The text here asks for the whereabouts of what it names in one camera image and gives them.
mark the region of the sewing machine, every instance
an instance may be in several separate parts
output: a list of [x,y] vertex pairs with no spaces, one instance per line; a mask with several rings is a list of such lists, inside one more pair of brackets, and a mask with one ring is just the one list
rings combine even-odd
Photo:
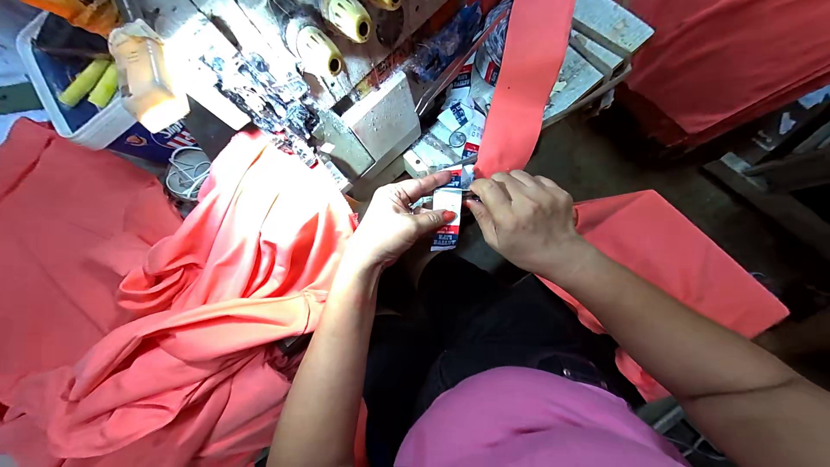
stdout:
[[[441,162],[431,158],[434,148],[424,149],[422,133],[435,133],[433,127],[440,125],[427,115],[489,31],[472,46],[463,44],[468,50],[443,72],[430,75],[432,70],[425,70],[430,63],[418,62],[419,49],[428,47],[424,44],[441,27],[464,21],[459,17],[471,14],[462,10],[467,2],[349,3],[356,1],[139,4],[164,39],[171,72],[186,76],[189,96],[234,130],[253,122],[282,134],[283,144],[310,165],[322,161],[340,188],[360,199],[404,170],[423,175]],[[486,12],[495,3],[476,5]],[[578,0],[571,46],[544,124],[603,97],[610,104],[608,91],[631,70],[630,56],[652,34],[612,0]],[[326,40],[331,44],[320,47]],[[472,75],[472,94],[486,99],[492,86],[479,73]],[[452,161],[453,155],[444,155]]]

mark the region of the fabric pile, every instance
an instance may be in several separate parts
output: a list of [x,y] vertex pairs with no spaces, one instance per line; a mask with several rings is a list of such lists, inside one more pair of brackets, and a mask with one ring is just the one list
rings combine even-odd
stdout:
[[182,222],[149,174],[21,120],[0,193],[0,450],[250,464],[299,362],[277,341],[315,329],[354,231],[330,177],[241,133]]
[[699,145],[830,84],[830,3],[631,0],[655,34],[619,97],[664,145]]
[[[600,251],[724,327],[755,337],[789,314],[772,293],[656,191],[577,203],[574,212],[577,231]],[[588,329],[606,333],[576,299],[555,284],[542,282],[576,311]],[[616,361],[646,401],[669,396],[622,348],[617,349]]]

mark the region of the coral fabric strip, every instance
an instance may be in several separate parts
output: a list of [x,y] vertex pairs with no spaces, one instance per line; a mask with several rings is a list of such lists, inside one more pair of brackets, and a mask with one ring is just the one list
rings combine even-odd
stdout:
[[484,127],[476,177],[523,169],[559,77],[574,0],[515,0],[499,81]]

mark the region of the clothing label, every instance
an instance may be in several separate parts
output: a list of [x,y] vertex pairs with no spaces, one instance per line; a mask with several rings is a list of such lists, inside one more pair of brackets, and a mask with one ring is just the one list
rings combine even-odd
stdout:
[[475,61],[475,56],[470,57],[461,68],[461,72],[456,76],[447,88],[447,100],[441,106],[441,110],[449,109],[453,104],[463,101],[470,95],[470,88],[472,85],[472,67]]
[[449,140],[444,142],[461,158],[478,154],[481,137],[484,135],[486,118],[467,97],[449,109],[441,112],[438,121],[450,129]]
[[452,211],[456,217],[435,233],[429,251],[450,250],[458,243],[458,229],[461,226],[461,179],[464,170],[460,165],[453,165],[447,170],[452,173],[452,178],[449,183],[435,189],[432,195],[432,208]]

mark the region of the person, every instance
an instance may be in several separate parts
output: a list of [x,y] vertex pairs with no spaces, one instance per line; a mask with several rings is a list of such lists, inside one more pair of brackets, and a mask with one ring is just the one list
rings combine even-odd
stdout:
[[[375,193],[286,398],[268,465],[353,464],[378,279],[419,237],[452,220],[442,211],[410,212],[413,201],[448,179],[438,173]],[[486,242],[579,300],[731,460],[827,463],[830,395],[587,243],[575,230],[571,197],[556,183],[514,170],[477,179],[471,190],[481,201],[466,206]],[[420,416],[413,425],[405,420],[411,428],[395,465],[685,465],[563,336],[560,328],[573,331],[562,318],[566,308],[540,305],[533,288],[480,283],[461,290],[458,273],[470,274],[473,284],[486,280],[463,263],[441,253],[420,273],[418,299],[444,315],[442,329],[452,332],[439,340],[450,348],[427,369],[413,408]],[[459,312],[464,302],[473,304]],[[405,373],[416,365],[396,367]],[[382,412],[370,399],[367,431]]]

